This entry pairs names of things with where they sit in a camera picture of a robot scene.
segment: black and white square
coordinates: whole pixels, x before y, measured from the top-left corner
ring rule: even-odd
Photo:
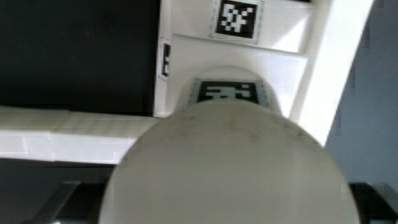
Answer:
[[[254,38],[258,5],[247,2],[220,0],[215,33]]]
[[[260,104],[256,83],[203,81],[197,103],[215,99],[240,99]]]
[[[164,43],[162,75],[169,77],[169,73],[171,73],[171,45]]]

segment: white curved object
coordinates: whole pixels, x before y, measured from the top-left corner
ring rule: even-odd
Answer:
[[[116,168],[100,223],[357,224],[339,168],[293,122],[235,100],[160,121]]]

